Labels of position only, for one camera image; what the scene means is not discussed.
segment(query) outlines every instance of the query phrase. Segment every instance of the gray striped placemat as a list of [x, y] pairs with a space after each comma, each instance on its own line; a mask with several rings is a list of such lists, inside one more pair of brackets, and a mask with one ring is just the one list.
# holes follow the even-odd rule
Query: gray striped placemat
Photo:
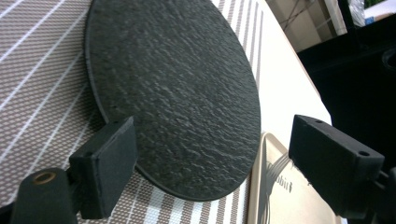
[[[89, 0], [0, 1], [0, 206], [29, 174], [68, 167], [68, 157], [104, 122], [85, 71]], [[214, 0], [244, 47], [259, 83], [261, 0]], [[244, 223], [249, 181], [220, 200], [192, 203], [135, 173], [109, 219], [79, 223]]]

